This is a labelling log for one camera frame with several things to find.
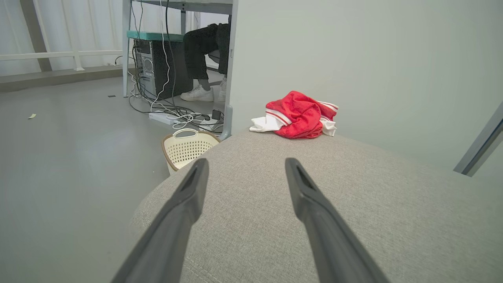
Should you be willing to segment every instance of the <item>leg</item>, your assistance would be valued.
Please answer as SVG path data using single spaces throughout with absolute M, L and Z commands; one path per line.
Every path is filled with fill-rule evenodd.
M 206 28 L 191 31 L 184 36 L 185 64 L 190 78 L 197 79 L 199 85 L 189 92 L 182 93 L 180 97 L 187 101 L 213 101 L 213 90 L 208 82 L 206 73 L 205 54 L 218 49 L 215 40 L 218 26 L 211 25 Z
M 229 63 L 230 24 L 218 25 L 218 30 L 216 33 L 216 41 L 218 44 L 218 50 L 220 51 L 218 72 L 226 75 L 227 65 Z
M 127 31 L 131 23 L 131 1 L 122 0 L 122 92 L 123 96 L 127 97 L 127 69 L 128 69 L 128 56 L 129 56 L 129 38 Z
M 204 55 L 218 49 L 216 32 L 217 26 L 211 25 L 185 34 L 185 64 L 191 79 L 208 79 Z
M 218 62 L 218 72 L 224 74 L 222 83 L 220 83 L 220 92 L 218 93 L 218 102 L 225 102 L 227 93 L 227 66 L 229 63 L 229 41 L 230 24 L 218 25 L 216 34 L 218 50 L 220 51 L 220 60 Z

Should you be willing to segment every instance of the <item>desk leg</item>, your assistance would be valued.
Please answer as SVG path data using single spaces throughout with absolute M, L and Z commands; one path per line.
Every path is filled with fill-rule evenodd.
M 127 70 L 129 62 L 129 38 L 127 31 L 131 24 L 131 1 L 122 0 L 122 92 L 124 97 L 128 97 L 127 92 Z
M 180 11 L 180 22 L 182 24 L 182 32 L 181 34 L 185 34 L 186 23 L 187 23 L 187 12 Z

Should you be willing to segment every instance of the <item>baseboard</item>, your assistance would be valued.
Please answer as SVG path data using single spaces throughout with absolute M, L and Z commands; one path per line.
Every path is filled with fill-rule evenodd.
M 135 68 L 133 64 L 129 65 L 129 71 L 134 74 Z M 122 77 L 122 68 L 115 66 L 87 67 L 83 71 L 69 69 L 3 76 L 0 77 L 0 93 L 116 77 Z

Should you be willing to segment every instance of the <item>black pants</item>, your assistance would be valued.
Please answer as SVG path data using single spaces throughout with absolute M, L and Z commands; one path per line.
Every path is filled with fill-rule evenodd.
M 190 31 L 184 36 L 185 64 L 191 79 L 208 79 L 205 54 L 220 51 L 218 72 L 227 74 L 229 61 L 229 24 L 212 24 L 206 28 Z

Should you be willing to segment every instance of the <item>red and white garment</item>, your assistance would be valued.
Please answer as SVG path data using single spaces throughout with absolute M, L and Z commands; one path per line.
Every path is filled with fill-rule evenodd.
M 283 99 L 266 105 L 265 117 L 252 119 L 250 131 L 274 131 L 287 138 L 315 138 L 322 133 L 333 136 L 336 132 L 333 117 L 338 107 L 316 101 L 296 91 Z

